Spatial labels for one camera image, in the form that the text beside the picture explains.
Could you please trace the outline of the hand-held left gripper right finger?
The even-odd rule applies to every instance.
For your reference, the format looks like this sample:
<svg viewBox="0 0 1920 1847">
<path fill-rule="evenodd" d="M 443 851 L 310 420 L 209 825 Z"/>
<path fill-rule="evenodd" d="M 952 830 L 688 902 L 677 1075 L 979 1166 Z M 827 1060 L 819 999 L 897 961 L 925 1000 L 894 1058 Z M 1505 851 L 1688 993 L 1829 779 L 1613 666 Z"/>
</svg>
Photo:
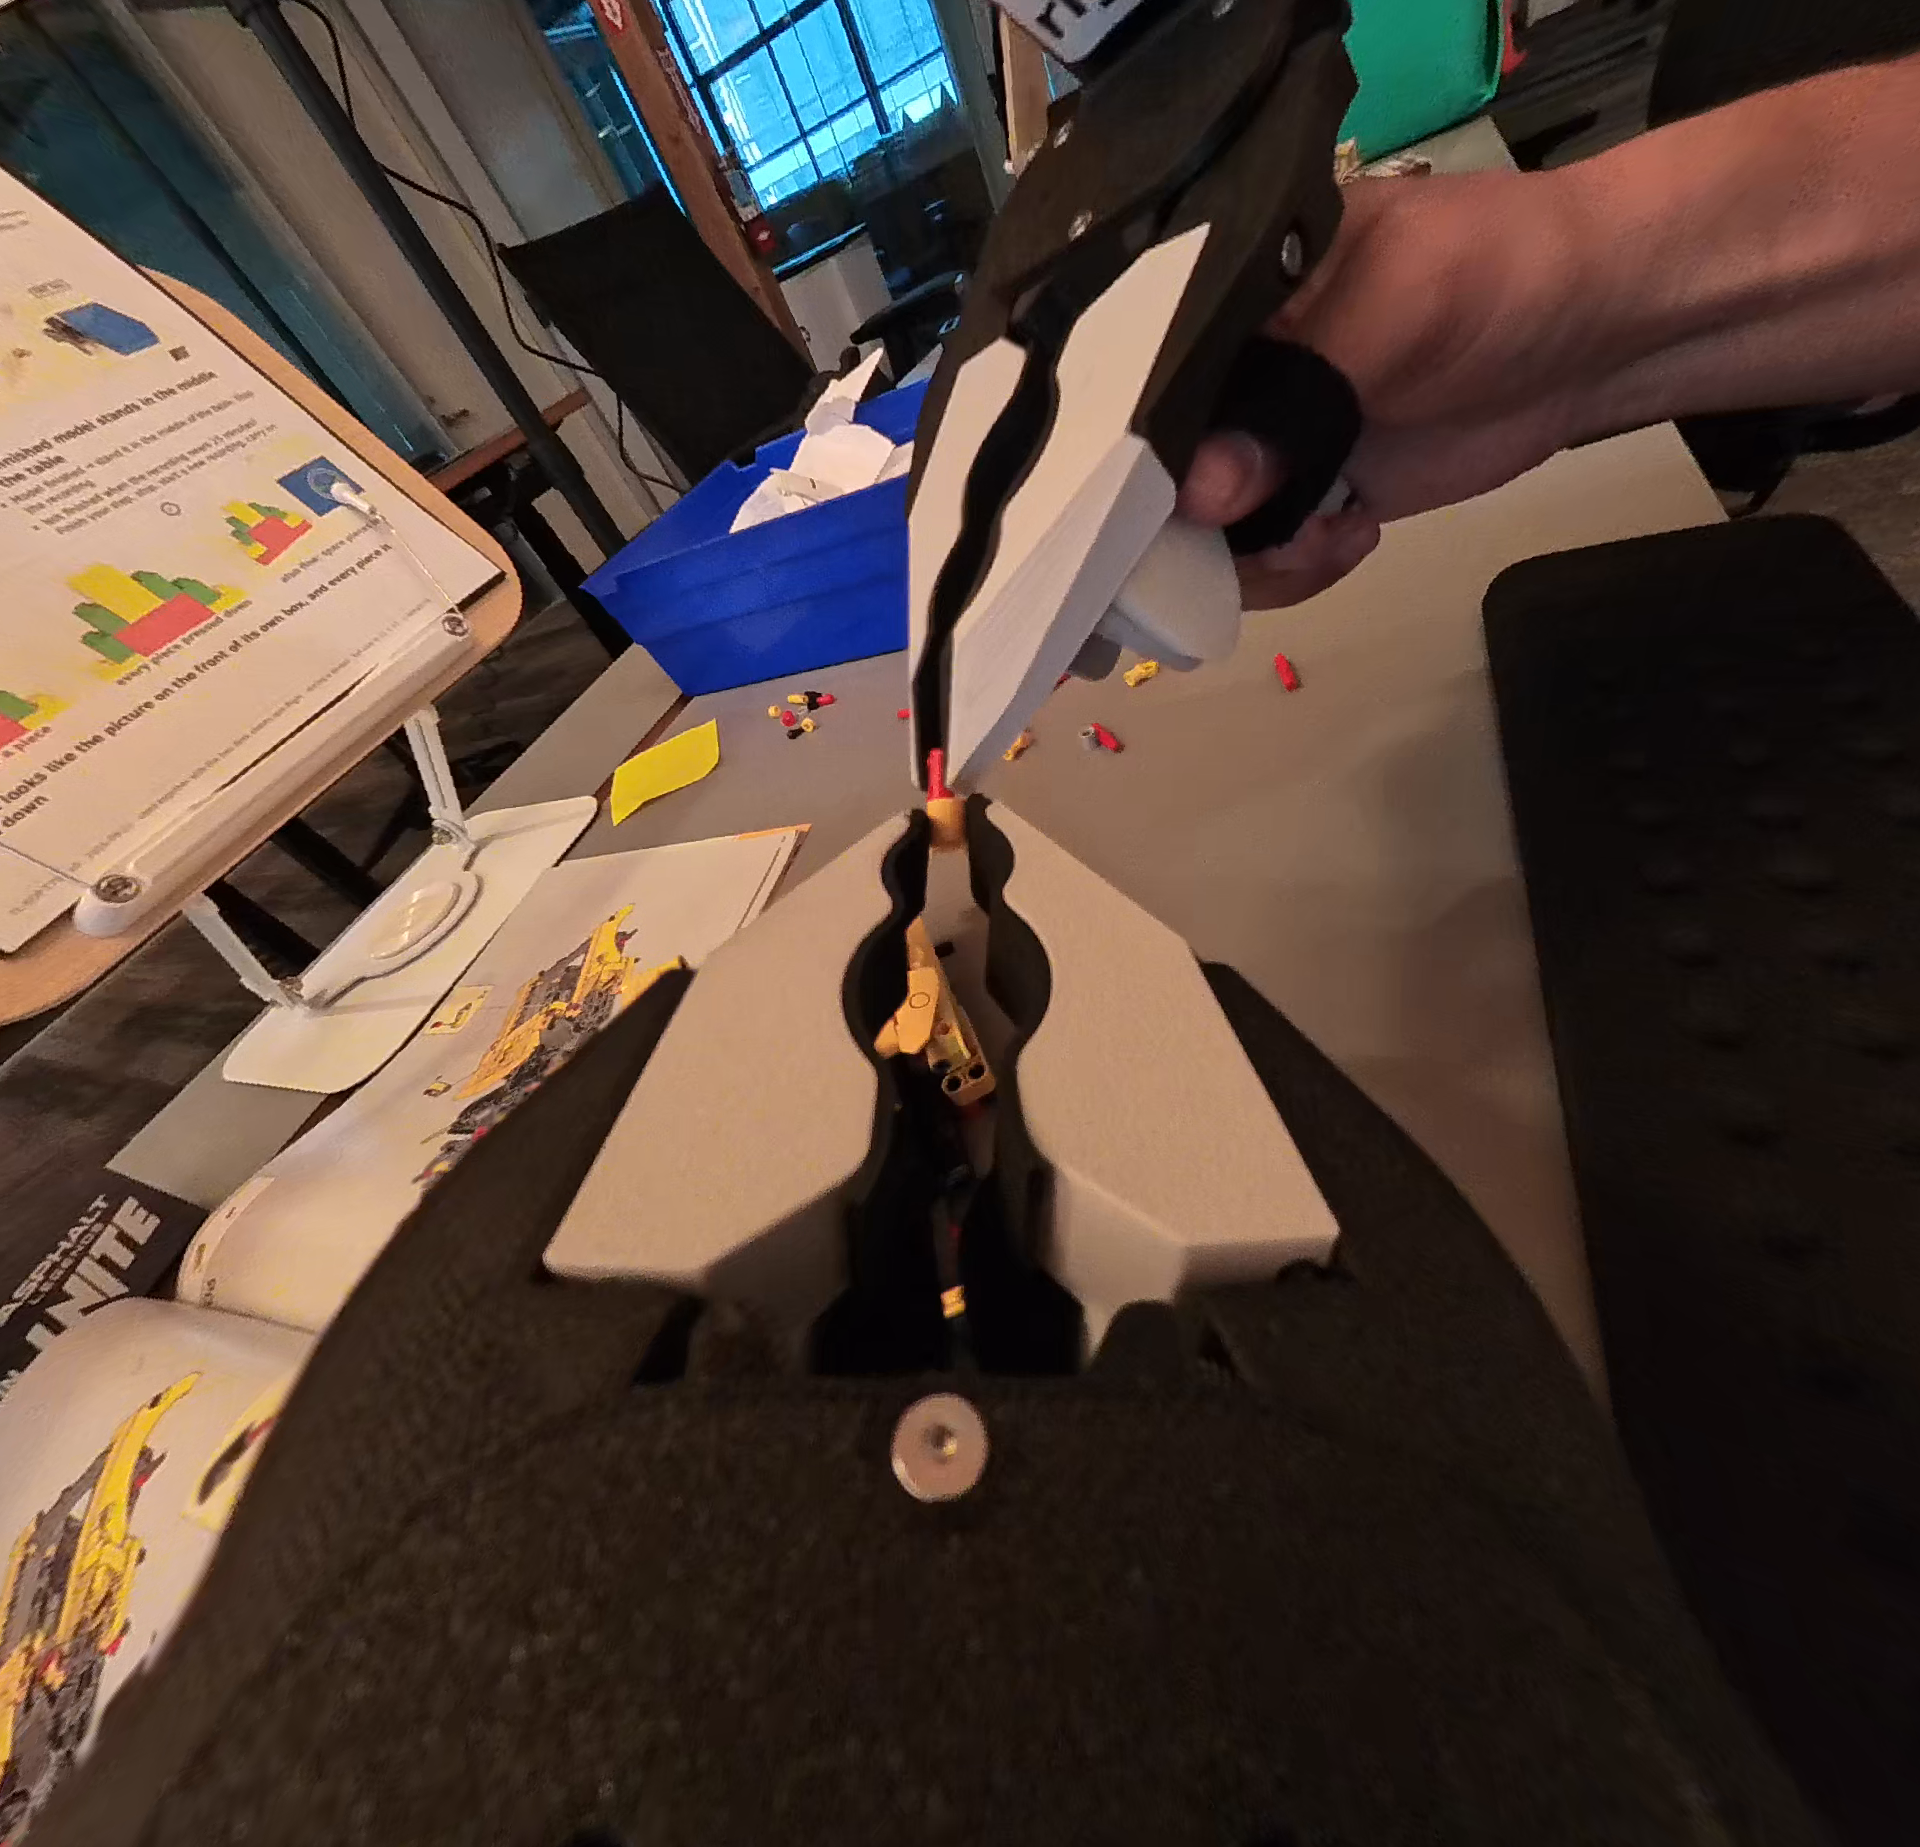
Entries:
<svg viewBox="0 0 1920 1847">
<path fill-rule="evenodd" d="M 1010 1024 L 998 1188 L 1079 1312 L 1322 1269 L 1334 1216 L 1187 941 L 1003 804 L 965 811 L 986 979 Z"/>
</svg>

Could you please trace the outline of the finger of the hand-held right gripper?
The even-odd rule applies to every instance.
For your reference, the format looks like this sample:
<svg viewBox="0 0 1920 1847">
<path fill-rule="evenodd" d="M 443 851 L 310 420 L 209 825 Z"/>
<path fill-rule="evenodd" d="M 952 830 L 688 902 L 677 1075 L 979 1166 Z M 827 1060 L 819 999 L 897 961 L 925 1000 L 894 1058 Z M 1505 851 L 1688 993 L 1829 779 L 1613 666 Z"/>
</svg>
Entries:
<svg viewBox="0 0 1920 1847">
<path fill-rule="evenodd" d="M 943 748 L 940 654 L 952 625 L 940 616 L 940 578 L 969 524 L 973 465 L 998 430 L 1019 388 L 1027 351 L 988 343 L 959 355 L 947 348 L 934 369 L 915 427 L 915 467 L 908 492 L 908 643 L 905 704 L 911 775 L 928 782 L 928 755 Z"/>
<path fill-rule="evenodd" d="M 988 343 L 1027 351 L 973 465 L 965 533 L 940 578 L 947 785 L 1000 759 L 1107 623 L 1171 519 L 1177 471 L 1136 429 L 1210 224 L 1151 244 L 1110 283 L 1102 246 L 1059 265 Z"/>
</svg>

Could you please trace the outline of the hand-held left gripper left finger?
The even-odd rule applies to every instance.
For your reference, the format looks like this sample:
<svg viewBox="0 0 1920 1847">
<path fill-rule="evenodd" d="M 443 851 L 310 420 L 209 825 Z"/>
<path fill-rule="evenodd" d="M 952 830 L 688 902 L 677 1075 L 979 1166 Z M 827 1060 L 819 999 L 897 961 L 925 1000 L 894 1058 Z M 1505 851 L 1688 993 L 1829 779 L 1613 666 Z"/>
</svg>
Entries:
<svg viewBox="0 0 1920 1847">
<path fill-rule="evenodd" d="M 928 859 L 895 813 L 690 975 L 548 1239 L 554 1283 L 740 1307 L 829 1373 L 947 1364 L 930 1160 L 873 1049 Z"/>
</svg>

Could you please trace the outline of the yellow toy brick car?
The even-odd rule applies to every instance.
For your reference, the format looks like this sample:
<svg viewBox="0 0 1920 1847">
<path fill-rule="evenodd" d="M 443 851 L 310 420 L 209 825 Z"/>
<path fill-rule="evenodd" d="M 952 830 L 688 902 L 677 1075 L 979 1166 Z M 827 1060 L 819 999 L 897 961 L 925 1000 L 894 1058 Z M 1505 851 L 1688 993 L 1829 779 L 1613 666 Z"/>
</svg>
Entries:
<svg viewBox="0 0 1920 1847">
<path fill-rule="evenodd" d="M 990 1103 L 995 1074 L 949 978 L 949 944 L 924 918 L 904 928 L 904 995 L 875 1031 L 875 1054 L 897 1067 L 905 1116 L 925 1174 L 931 1277 L 947 1360 L 977 1364 L 964 1239 L 986 1181 Z"/>
</svg>

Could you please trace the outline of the grey desk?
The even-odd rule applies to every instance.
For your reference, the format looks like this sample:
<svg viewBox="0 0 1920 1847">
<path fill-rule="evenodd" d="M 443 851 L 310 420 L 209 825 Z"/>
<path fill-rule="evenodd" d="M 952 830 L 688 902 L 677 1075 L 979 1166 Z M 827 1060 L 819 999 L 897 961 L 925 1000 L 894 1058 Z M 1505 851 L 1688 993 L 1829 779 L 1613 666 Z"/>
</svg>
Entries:
<svg viewBox="0 0 1920 1847">
<path fill-rule="evenodd" d="M 1385 530 L 1306 604 L 1255 613 L 1194 675 L 1053 693 L 1037 747 L 988 782 L 1212 963 L 1232 964 L 1452 1178 L 1522 1266 L 1601 1401 L 1602 1351 L 1541 978 L 1505 811 L 1480 604 L 1508 563 L 1710 525 L 1715 495 L 1658 424 Z M 1272 657 L 1302 677 L 1283 691 Z M 817 734 L 765 721 L 770 683 L 663 702 L 627 652 L 482 805 L 584 795 L 629 750 L 716 718 L 703 782 L 599 820 L 575 856 L 810 825 L 785 887 L 911 804 L 899 657 L 838 691 Z M 1097 721 L 1122 753 L 1082 747 Z M 202 1209 L 296 1140 L 319 1100 L 227 1089 L 208 1066 L 107 1169 Z"/>
</svg>

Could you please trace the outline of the person's right hand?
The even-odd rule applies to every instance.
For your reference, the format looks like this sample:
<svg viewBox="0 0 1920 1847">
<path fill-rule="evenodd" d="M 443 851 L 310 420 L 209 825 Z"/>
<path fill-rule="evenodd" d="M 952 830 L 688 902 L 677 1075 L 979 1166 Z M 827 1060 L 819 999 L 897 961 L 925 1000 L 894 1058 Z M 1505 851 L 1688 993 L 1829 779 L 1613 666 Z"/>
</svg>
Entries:
<svg viewBox="0 0 1920 1847">
<path fill-rule="evenodd" d="M 1370 555 L 1384 525 L 1594 440 L 1594 349 L 1574 317 L 1583 273 L 1571 177 L 1350 181 L 1329 256 L 1271 329 L 1355 395 L 1350 501 L 1239 560 L 1245 608 L 1300 604 Z"/>
</svg>

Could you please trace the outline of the crumpled white paper bags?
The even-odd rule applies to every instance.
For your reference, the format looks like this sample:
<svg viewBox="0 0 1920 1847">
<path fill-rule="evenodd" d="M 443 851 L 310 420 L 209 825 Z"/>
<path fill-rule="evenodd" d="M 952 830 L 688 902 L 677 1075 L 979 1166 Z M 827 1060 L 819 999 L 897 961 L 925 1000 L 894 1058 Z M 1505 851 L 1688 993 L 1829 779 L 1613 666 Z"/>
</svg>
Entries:
<svg viewBox="0 0 1920 1847">
<path fill-rule="evenodd" d="M 849 494 L 908 474 L 915 437 L 888 440 L 856 420 L 856 410 L 895 392 L 884 348 L 851 358 L 805 411 L 795 455 L 776 465 L 732 514 L 732 533 L 812 511 Z"/>
</svg>

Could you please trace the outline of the blue storage bin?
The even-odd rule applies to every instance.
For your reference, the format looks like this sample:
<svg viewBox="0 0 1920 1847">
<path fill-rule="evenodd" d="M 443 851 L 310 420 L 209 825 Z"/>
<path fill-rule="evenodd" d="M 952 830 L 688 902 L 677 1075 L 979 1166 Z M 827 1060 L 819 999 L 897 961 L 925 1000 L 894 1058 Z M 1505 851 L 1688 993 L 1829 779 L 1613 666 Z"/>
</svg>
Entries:
<svg viewBox="0 0 1920 1847">
<path fill-rule="evenodd" d="M 683 695 L 905 646 L 905 479 L 732 527 L 751 492 L 790 467 L 800 442 L 784 436 L 743 465 L 717 465 L 584 580 L 587 599 Z"/>
</svg>

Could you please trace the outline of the green plastic tote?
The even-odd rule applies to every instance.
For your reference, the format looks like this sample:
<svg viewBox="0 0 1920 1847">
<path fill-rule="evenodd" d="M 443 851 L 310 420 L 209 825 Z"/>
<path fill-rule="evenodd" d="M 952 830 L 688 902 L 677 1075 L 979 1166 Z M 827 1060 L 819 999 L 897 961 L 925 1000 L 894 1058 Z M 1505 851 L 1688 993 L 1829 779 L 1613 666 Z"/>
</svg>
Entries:
<svg viewBox="0 0 1920 1847">
<path fill-rule="evenodd" d="M 1363 158 L 1472 121 L 1500 84 L 1502 0 L 1350 0 L 1355 98 L 1338 137 Z"/>
</svg>

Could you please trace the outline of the scattered small brick pieces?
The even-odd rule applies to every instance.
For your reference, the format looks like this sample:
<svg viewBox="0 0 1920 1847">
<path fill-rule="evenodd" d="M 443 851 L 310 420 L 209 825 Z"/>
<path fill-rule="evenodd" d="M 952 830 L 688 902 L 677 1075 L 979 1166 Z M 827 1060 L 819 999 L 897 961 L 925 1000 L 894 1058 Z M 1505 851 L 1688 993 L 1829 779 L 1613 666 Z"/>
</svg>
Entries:
<svg viewBox="0 0 1920 1847">
<path fill-rule="evenodd" d="M 1287 660 L 1283 654 L 1274 654 L 1271 663 L 1272 675 L 1279 679 L 1283 691 L 1292 693 L 1302 689 L 1300 670 L 1292 660 Z M 1168 666 L 1168 663 L 1136 657 L 1121 669 L 1121 677 L 1127 691 L 1136 691 L 1162 677 Z M 838 702 L 827 691 L 796 691 L 779 704 L 769 704 L 765 707 L 765 715 L 779 728 L 784 739 L 796 742 L 819 730 L 819 715 L 833 705 L 838 705 Z M 1077 738 L 1089 750 L 1103 755 L 1122 753 L 1121 738 L 1103 723 L 1082 723 L 1077 728 Z M 1023 757 L 1034 744 L 1037 738 L 1030 728 L 1019 730 L 1019 735 L 1005 748 L 1003 762 L 1006 765 L 1019 762 L 1019 757 Z"/>
</svg>

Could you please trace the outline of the yellow paper note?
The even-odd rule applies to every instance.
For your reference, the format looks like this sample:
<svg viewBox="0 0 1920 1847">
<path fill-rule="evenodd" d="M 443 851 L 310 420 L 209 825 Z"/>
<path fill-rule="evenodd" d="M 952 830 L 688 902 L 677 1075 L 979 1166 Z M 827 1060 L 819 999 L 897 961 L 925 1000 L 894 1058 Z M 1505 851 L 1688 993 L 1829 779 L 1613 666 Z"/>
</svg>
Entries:
<svg viewBox="0 0 1920 1847">
<path fill-rule="evenodd" d="M 642 808 L 707 781 L 722 763 L 717 723 L 701 723 L 627 757 L 611 775 L 608 813 L 623 825 Z"/>
</svg>

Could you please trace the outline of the open instruction booklet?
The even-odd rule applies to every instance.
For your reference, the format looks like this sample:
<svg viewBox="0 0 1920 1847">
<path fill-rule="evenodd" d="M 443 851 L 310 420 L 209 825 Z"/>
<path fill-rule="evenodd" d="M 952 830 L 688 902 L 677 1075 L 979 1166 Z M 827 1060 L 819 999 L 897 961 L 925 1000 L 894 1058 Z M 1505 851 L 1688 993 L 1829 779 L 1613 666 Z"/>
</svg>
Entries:
<svg viewBox="0 0 1920 1847">
<path fill-rule="evenodd" d="M 170 1297 L 57 1331 L 1 1410 L 1 1838 L 176 1626 L 359 1277 L 478 1140 L 770 898 L 790 825 L 548 871 L 421 1031 L 208 1217 Z"/>
</svg>

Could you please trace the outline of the brown wooden pillar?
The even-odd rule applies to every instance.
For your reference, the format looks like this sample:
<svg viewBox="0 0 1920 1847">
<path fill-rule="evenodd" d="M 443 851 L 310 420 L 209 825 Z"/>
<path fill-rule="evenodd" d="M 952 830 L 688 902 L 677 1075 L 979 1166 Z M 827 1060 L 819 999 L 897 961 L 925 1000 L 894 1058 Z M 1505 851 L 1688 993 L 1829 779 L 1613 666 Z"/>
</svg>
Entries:
<svg viewBox="0 0 1920 1847">
<path fill-rule="evenodd" d="M 804 362 L 812 364 L 779 285 L 749 242 L 722 155 L 669 51 L 653 0 L 587 0 L 587 7 L 690 225 L 732 283 L 757 302 Z"/>
</svg>

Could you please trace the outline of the black perforated mat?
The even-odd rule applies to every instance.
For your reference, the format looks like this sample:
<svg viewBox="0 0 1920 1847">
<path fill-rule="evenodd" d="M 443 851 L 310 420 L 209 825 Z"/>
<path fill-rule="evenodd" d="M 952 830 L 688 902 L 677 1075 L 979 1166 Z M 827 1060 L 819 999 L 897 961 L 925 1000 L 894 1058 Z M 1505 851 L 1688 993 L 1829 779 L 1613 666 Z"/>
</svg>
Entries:
<svg viewBox="0 0 1920 1847">
<path fill-rule="evenodd" d="M 1514 563 L 1482 638 L 1624 1450 L 1810 1806 L 1916 1842 L 1916 613 L 1797 514 Z"/>
</svg>

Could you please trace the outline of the toy car set box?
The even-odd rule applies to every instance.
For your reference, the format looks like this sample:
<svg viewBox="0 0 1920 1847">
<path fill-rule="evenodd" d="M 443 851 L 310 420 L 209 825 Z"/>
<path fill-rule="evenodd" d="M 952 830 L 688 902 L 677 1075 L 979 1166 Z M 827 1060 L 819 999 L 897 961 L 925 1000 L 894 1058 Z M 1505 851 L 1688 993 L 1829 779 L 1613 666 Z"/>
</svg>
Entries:
<svg viewBox="0 0 1920 1847">
<path fill-rule="evenodd" d="M 195 1203 L 108 1169 L 72 1174 L 52 1203 L 40 1253 L 3 1264 L 3 1398 L 85 1318 L 155 1294 L 208 1222 Z"/>
</svg>

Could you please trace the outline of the black metal pole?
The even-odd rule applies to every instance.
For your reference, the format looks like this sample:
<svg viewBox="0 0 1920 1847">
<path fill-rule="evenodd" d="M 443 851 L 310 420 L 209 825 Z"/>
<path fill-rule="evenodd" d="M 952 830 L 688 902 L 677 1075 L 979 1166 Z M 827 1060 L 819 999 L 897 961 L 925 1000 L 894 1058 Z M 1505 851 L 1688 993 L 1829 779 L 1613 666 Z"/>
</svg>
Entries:
<svg viewBox="0 0 1920 1847">
<path fill-rule="evenodd" d="M 541 408 L 522 385 L 508 354 L 493 343 L 493 334 L 466 300 L 459 279 L 437 256 L 427 232 L 417 225 L 397 182 L 363 143 L 347 103 L 326 84 L 300 36 L 285 21 L 279 0 L 222 0 L 222 7 L 272 58 L 288 93 L 319 129 L 448 331 L 508 410 L 551 486 L 564 495 L 564 501 L 583 524 L 584 533 L 599 552 L 599 560 L 616 554 L 623 537 L 614 517 L 598 492 L 593 492 L 564 437 L 554 427 L 547 424 Z"/>
</svg>

